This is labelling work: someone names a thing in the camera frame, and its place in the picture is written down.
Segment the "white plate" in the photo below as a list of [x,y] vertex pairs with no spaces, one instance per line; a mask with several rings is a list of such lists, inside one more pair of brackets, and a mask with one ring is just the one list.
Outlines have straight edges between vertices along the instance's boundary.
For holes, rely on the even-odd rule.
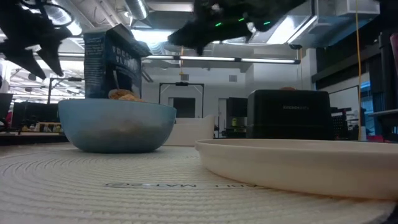
[[283,139],[202,140],[203,166],[282,190],[398,199],[398,144]]

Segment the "air vent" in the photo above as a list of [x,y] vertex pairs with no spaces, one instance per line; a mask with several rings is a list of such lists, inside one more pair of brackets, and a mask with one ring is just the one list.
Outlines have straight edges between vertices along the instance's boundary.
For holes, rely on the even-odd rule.
[[237,75],[230,75],[229,76],[229,82],[238,82],[238,76]]
[[188,74],[182,74],[181,76],[181,81],[189,81],[189,75]]

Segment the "door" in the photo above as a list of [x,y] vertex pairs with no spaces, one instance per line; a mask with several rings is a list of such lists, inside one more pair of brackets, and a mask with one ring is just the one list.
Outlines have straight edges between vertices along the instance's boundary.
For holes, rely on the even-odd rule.
[[218,127],[217,137],[222,138],[221,132],[226,128],[226,100],[218,99]]
[[177,118],[195,118],[195,103],[194,98],[173,98]]

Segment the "blue bowl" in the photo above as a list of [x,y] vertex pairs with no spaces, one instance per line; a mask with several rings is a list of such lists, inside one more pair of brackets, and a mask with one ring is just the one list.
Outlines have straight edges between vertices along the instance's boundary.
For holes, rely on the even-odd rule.
[[63,100],[58,104],[68,140],[86,152],[152,152],[169,137],[176,109],[127,100]]

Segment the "woven placemat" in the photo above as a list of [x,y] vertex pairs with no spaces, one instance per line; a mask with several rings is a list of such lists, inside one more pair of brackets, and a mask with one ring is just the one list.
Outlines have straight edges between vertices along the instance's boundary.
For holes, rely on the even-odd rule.
[[377,224],[395,205],[239,184],[203,168],[190,147],[150,154],[65,149],[0,156],[1,224]]

